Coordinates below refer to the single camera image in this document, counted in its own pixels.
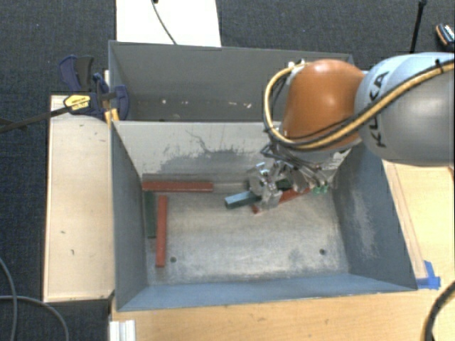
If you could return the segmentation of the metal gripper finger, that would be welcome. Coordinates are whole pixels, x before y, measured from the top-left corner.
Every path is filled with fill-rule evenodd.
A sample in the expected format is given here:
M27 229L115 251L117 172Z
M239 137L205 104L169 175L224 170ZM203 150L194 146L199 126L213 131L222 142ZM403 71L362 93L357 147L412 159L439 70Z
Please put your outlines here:
M256 165L247 172L250 190L255 195L265 195L272 193L273 181L272 174L266 165Z
M275 208L282 197L282 191L276 185L266 185L262 188L260 207L262 209Z

